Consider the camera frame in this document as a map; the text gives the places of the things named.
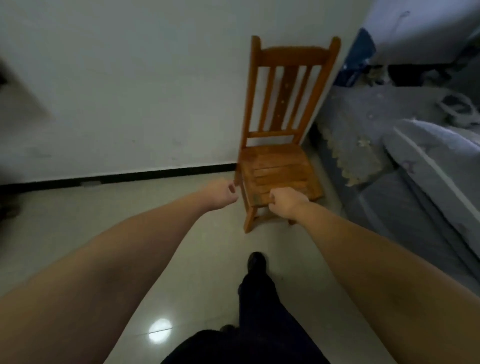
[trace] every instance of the chair seat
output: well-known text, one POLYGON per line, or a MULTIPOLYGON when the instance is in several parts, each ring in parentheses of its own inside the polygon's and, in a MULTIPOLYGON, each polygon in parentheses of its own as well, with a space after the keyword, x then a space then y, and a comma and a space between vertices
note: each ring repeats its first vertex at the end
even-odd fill
POLYGON ((297 144, 247 147, 241 152, 240 168, 252 207, 273 202, 272 188, 292 187, 311 201, 323 195, 312 165, 297 144))

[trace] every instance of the person's right arm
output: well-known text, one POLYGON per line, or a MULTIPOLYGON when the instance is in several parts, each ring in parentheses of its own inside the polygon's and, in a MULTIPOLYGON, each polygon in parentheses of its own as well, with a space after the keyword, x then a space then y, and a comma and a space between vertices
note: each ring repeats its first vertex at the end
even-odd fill
POLYGON ((277 215, 310 234, 398 363, 480 363, 480 299, 400 245, 309 202, 271 191, 277 215))

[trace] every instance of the person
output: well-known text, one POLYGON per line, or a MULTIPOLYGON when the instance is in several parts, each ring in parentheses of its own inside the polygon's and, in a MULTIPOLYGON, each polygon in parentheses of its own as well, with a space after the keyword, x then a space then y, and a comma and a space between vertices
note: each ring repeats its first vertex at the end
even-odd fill
MULTIPOLYGON (((271 196, 269 208, 307 230, 398 363, 480 363, 477 296, 291 188, 273 189, 271 196)), ((5 295, 0 362, 104 362, 196 220, 237 199, 233 182, 212 181, 119 223, 5 295)), ((281 304, 261 253, 249 258, 238 292, 238 328, 201 331, 164 362, 328 362, 281 304)))

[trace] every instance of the wooden chair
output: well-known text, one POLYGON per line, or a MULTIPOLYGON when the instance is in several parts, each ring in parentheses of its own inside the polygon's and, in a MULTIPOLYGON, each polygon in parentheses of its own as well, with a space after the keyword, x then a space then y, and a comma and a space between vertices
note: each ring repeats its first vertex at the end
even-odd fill
POLYGON ((256 214, 258 208, 266 207, 272 202, 270 199, 270 190, 272 188, 290 186, 307 195, 311 201, 323 195, 320 183, 313 172, 307 156, 299 146, 299 142, 312 117, 339 50, 340 39, 338 37, 332 38, 329 49, 321 47, 273 47, 262 49, 260 38, 252 36, 245 114, 239 158, 235 172, 235 184, 240 185, 245 209, 247 210, 247 218, 244 224, 246 233, 251 231, 255 220, 269 218, 269 216, 256 216, 256 214), (321 65, 322 69, 312 88, 298 128, 293 129, 295 116, 310 77, 312 66, 317 65, 321 65), (286 128, 283 130, 282 124, 285 112, 287 111, 288 102, 300 66, 306 66, 305 75, 301 81, 290 118, 286 128), (258 131, 250 131, 250 119, 259 67, 269 67, 268 80, 258 131), (270 129, 264 131, 276 67, 284 67, 284 72, 270 129), (292 142, 281 145, 247 147, 248 138, 283 135, 292 135, 292 142))

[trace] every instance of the chair backrest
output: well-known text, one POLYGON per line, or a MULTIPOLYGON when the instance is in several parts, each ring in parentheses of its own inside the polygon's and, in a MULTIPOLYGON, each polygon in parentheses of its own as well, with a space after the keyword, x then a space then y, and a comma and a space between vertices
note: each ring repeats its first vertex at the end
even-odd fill
POLYGON ((252 36, 252 46, 250 50, 250 69, 248 74, 247 97, 245 101, 245 114, 243 119, 242 137, 240 149, 245 148, 248 138, 261 138, 268 136, 293 135, 293 143, 298 144, 305 132, 305 128, 310 121, 318 99, 322 94, 325 83, 332 71, 336 57, 340 50, 340 38, 333 37, 329 49, 321 47, 272 47, 262 49, 260 38, 252 36), (297 97, 293 104, 292 112, 289 117, 286 129, 282 130, 282 124, 285 113, 288 108, 288 102, 292 94, 293 87, 297 80, 297 74, 300 66, 306 66, 305 74, 300 83, 297 97), (305 110, 300 119, 297 129, 293 129, 293 123, 297 116, 300 102, 305 91, 310 73, 313 66, 321 66, 321 70, 313 85, 312 92, 306 103, 305 110), (255 87, 257 83, 257 74, 259 67, 269 67, 268 79, 265 90, 262 111, 258 131, 251 132, 250 119, 252 117, 253 98, 255 96, 255 87), (273 83, 275 79, 276 67, 284 67, 278 97, 275 103, 275 109, 270 123, 270 129, 264 130, 265 119, 270 104, 273 83))

